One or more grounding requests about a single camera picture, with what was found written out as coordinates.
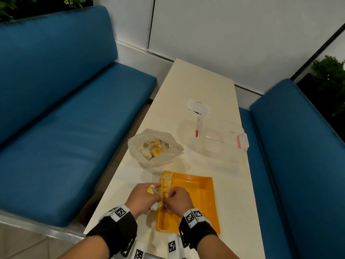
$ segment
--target plastic bag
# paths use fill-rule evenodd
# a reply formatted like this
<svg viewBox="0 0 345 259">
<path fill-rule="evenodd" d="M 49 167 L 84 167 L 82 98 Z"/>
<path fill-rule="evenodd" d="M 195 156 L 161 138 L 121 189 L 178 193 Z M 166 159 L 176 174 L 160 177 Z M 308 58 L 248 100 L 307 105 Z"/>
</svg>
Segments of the plastic bag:
<svg viewBox="0 0 345 259">
<path fill-rule="evenodd" d="M 145 139 L 156 137 L 169 144 L 166 152 L 159 154 L 148 160 L 144 157 L 141 149 L 145 144 Z M 180 154 L 183 154 L 183 146 L 176 143 L 174 137 L 169 133 L 157 130 L 145 129 L 141 134 L 137 134 L 128 140 L 128 149 L 132 157 L 136 158 L 142 167 L 151 168 L 172 163 Z"/>
</svg>

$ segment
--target green plant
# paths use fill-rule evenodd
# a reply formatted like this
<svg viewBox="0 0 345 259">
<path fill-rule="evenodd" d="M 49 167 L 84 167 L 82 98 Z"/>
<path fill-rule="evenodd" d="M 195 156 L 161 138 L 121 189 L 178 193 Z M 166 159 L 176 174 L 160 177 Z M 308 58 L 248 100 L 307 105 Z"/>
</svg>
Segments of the green plant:
<svg viewBox="0 0 345 259">
<path fill-rule="evenodd" d="M 325 55 L 321 61 L 313 62 L 313 76 L 317 79 L 317 91 L 329 104 L 332 116 L 345 111 L 345 61 Z"/>
<path fill-rule="evenodd" d="M 8 9 L 16 9 L 16 3 L 18 0 L 1 0 L 0 1 L 0 21 L 2 20 L 1 17 L 7 17 L 7 18 L 11 18 L 12 16 L 10 16 L 7 12 Z"/>
<path fill-rule="evenodd" d="M 63 0 L 65 4 L 67 4 L 69 7 L 75 7 L 75 4 L 78 4 L 79 7 L 82 7 L 82 3 L 84 3 L 86 0 Z"/>
</svg>

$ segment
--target yellow label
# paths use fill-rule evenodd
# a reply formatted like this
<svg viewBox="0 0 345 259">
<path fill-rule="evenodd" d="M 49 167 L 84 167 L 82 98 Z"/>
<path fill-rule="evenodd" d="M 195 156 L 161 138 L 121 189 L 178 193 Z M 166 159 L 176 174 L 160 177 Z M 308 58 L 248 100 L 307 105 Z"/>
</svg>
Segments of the yellow label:
<svg viewBox="0 0 345 259">
<path fill-rule="evenodd" d="M 154 156 L 158 156 L 158 155 L 161 154 L 161 152 L 160 152 L 160 150 L 159 150 L 158 148 L 154 149 L 154 150 L 152 151 L 152 153 L 153 153 Z"/>
</svg>

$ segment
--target white table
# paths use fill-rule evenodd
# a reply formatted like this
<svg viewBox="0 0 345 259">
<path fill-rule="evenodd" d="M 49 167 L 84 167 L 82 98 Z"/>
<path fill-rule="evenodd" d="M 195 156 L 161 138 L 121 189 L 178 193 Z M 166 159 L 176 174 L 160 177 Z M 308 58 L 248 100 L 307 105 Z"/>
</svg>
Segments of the white table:
<svg viewBox="0 0 345 259">
<path fill-rule="evenodd" d="M 213 177 L 220 238 L 241 259 L 265 258 L 247 156 L 224 164 L 191 151 L 187 142 L 194 134 L 196 113 L 186 109 L 188 99 L 209 105 L 217 117 L 241 124 L 233 81 L 176 59 L 138 133 L 146 128 L 169 132 L 185 153 L 163 168 L 144 170 L 127 151 L 84 233 L 103 213 L 124 204 L 137 183 L 158 182 L 162 171 L 170 170 Z M 168 234 L 155 230 L 154 213 L 140 216 L 137 222 L 137 239 L 146 244 L 146 252 L 167 258 Z M 195 250 L 185 252 L 188 259 L 199 258 Z"/>
</svg>

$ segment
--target blue bench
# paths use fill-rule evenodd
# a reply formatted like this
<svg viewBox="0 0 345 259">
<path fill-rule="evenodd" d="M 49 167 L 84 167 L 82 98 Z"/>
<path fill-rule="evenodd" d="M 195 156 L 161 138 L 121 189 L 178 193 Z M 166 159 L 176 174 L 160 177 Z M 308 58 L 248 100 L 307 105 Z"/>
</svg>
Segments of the blue bench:
<svg viewBox="0 0 345 259">
<path fill-rule="evenodd" d="M 343 141 L 290 79 L 240 116 L 266 258 L 345 258 Z"/>
<path fill-rule="evenodd" d="M 105 7 L 0 24 L 0 210 L 67 226 L 153 92 Z"/>
</svg>

